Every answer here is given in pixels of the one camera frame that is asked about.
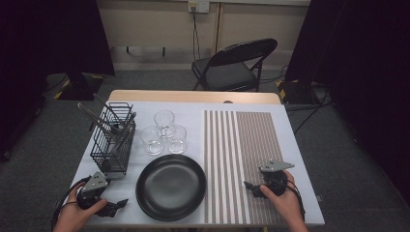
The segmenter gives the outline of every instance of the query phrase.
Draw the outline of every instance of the black plate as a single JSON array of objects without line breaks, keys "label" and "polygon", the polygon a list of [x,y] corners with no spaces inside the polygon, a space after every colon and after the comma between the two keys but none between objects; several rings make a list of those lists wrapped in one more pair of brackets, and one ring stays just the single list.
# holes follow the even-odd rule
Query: black plate
[{"label": "black plate", "polygon": [[150,162],[136,182],[136,200],[149,217],[173,221],[190,215],[206,191],[202,167],[183,155],[166,155]]}]

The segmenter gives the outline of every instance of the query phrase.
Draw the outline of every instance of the hand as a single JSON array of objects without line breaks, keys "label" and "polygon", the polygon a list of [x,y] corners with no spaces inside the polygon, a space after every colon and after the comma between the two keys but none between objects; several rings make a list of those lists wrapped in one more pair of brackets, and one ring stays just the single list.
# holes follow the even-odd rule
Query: hand
[{"label": "hand", "polygon": [[[283,172],[286,174],[287,179],[295,184],[293,176],[286,170],[283,170]],[[288,183],[288,186],[293,189],[295,188],[291,183]],[[298,197],[292,190],[286,188],[286,191],[281,196],[276,196],[270,189],[263,185],[260,186],[260,190],[274,204],[275,208],[288,224],[290,231],[308,231],[301,215]]]},{"label": "hand", "polygon": [[106,199],[102,199],[94,204],[87,210],[82,210],[76,204],[76,195],[77,191],[80,187],[83,187],[85,183],[78,184],[69,195],[69,199],[67,200],[68,204],[64,206],[60,213],[60,217],[57,220],[57,224],[53,232],[76,232],[79,231],[88,219],[101,210],[106,203],[108,202]]}]

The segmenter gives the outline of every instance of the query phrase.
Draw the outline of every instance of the chair backrest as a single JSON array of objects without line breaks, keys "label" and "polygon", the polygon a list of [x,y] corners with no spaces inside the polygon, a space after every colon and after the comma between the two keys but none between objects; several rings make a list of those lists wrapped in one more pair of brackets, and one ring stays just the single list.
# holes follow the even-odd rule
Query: chair backrest
[{"label": "chair backrest", "polygon": [[209,67],[235,64],[260,58],[263,61],[278,46],[274,39],[263,39],[251,42],[237,43],[217,52],[208,62],[205,70]]}]

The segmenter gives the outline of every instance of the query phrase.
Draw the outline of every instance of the striped placemat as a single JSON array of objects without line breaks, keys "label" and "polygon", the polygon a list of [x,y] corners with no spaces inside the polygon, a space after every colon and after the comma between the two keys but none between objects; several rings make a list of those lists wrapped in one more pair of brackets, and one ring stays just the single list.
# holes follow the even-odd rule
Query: striped placemat
[{"label": "striped placemat", "polygon": [[273,205],[254,198],[244,181],[263,184],[258,167],[282,160],[271,113],[205,110],[205,223],[284,224]]}]

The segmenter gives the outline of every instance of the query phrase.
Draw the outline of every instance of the person's left hand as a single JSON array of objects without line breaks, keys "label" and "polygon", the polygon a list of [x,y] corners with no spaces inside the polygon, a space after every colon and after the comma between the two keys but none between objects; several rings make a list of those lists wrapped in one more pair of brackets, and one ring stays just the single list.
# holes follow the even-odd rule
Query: person's left hand
[{"label": "person's left hand", "polygon": [[53,232],[79,231],[88,219],[101,210],[108,202],[106,199],[102,199],[87,210],[79,208],[76,204],[76,195],[78,189],[84,185],[85,183],[80,183],[70,192],[69,199],[60,213],[60,217],[57,220]]}]

